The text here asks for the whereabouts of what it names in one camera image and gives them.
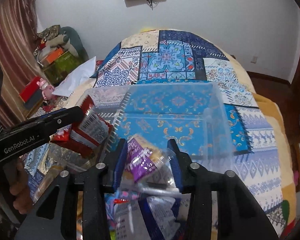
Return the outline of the person's left hand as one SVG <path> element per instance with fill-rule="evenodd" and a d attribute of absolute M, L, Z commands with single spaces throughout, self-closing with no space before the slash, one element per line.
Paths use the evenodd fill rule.
<path fill-rule="evenodd" d="M 28 174 L 24 169 L 24 163 L 21 159 L 17 160 L 17 178 L 15 183 L 10 187 L 10 193 L 15 196 L 13 206 L 20 214 L 27 214 L 33 206 L 28 186 Z"/>

